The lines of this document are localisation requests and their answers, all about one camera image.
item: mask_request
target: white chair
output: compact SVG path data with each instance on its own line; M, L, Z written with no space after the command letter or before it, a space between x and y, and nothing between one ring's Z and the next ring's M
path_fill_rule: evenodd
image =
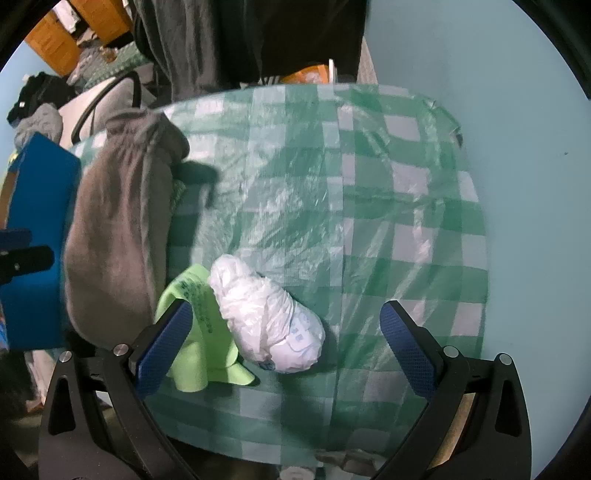
M59 109L63 120L60 146L68 149L100 132L106 119L117 110L145 107L154 100L135 71L100 82Z

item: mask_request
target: gray cloth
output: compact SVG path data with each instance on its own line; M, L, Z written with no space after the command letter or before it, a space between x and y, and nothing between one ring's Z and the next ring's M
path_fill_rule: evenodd
M34 114L18 124L14 135L14 147L20 152L36 132L58 144L63 128L64 122L60 112L52 104L44 103Z
M189 142L163 113L128 109L78 188L64 250L66 306L90 343L131 343L153 323L166 280L171 166Z
M220 59L217 0L137 0L150 50L178 102L228 88Z

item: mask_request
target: green microfiber towel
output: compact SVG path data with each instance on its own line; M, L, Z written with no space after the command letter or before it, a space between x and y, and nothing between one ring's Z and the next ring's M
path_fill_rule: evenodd
M185 299L193 307L193 327L168 371L183 392L200 391L208 382L248 385L255 379L237 362L238 348L207 284L208 277L204 267L192 265L168 285L156 309L159 319L174 299Z

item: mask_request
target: white plastic bag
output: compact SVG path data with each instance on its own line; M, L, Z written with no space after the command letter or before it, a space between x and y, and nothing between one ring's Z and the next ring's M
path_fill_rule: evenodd
M320 356L324 329L318 316L242 260L222 255L209 285L242 355L279 373L308 370Z

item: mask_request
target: wooden cabinet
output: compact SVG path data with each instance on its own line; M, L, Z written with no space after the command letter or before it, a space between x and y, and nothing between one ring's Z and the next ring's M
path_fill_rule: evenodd
M132 28L122 0L70 0L104 45Z
M80 49L53 11L35 25L25 42L58 75L69 74L78 64Z

